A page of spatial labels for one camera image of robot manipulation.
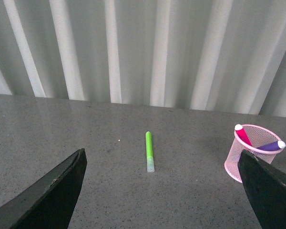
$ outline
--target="white curtain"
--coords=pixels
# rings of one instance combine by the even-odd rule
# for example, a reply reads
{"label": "white curtain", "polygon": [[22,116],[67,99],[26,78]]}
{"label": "white curtain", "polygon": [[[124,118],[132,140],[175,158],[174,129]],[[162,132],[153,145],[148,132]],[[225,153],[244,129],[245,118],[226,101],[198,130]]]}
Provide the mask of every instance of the white curtain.
{"label": "white curtain", "polygon": [[0,0],[0,94],[286,117],[286,0]]}

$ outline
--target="pen holder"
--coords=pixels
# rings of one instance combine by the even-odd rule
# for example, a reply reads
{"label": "pen holder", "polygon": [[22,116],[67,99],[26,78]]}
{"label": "pen holder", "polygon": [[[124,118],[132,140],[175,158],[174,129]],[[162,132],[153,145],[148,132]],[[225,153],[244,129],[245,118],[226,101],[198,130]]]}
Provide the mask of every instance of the pen holder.
{"label": "pen holder", "polygon": [[266,161],[267,163],[271,164],[272,160],[275,156],[282,152],[283,149],[279,149],[277,151],[264,151],[257,149],[257,147],[275,142],[281,141],[281,139],[263,127],[256,126],[256,125],[242,125],[245,132],[247,133],[252,146],[243,142],[239,136],[237,135],[236,131],[234,131],[234,141],[231,146],[229,155],[227,160],[225,161],[225,170],[227,173],[238,182],[242,183],[242,179],[239,175],[237,163],[239,161],[240,155],[244,149],[250,151],[252,154],[256,155],[260,159]]}

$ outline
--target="white marker cap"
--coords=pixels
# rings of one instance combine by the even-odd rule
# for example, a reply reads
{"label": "white marker cap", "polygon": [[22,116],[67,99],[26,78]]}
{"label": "white marker cap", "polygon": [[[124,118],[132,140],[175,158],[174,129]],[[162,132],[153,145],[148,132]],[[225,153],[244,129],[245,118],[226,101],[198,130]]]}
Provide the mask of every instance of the white marker cap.
{"label": "white marker cap", "polygon": [[286,144],[285,144],[285,142],[283,142],[283,141],[278,141],[278,142],[277,142],[277,145],[278,145],[278,147],[280,147],[281,149],[284,149],[284,148],[286,147]]}
{"label": "white marker cap", "polygon": [[241,130],[241,129],[243,129],[243,126],[240,124],[237,124],[234,128],[234,130]]}

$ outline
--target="gray countertop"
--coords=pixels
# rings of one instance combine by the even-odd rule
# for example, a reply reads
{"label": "gray countertop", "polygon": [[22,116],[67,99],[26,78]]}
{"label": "gray countertop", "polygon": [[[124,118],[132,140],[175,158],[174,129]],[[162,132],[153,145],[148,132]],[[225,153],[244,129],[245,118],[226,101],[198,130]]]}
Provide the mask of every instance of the gray countertop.
{"label": "gray countertop", "polygon": [[[0,95],[0,206],[85,148],[71,229],[259,229],[242,184],[224,168],[237,123],[286,142],[286,118]],[[154,173],[146,172],[146,131]],[[286,149],[272,165],[286,173]]]}

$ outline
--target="purple marker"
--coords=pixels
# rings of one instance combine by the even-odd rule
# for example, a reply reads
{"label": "purple marker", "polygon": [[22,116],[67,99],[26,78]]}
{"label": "purple marker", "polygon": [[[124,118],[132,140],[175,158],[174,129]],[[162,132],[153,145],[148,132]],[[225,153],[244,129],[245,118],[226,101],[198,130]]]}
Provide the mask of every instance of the purple marker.
{"label": "purple marker", "polygon": [[279,149],[284,149],[285,146],[286,146],[285,142],[283,142],[283,141],[276,141],[276,142],[269,143],[269,144],[264,145],[264,146],[260,146],[257,149],[261,149],[261,150],[264,150],[264,151],[277,151]]}

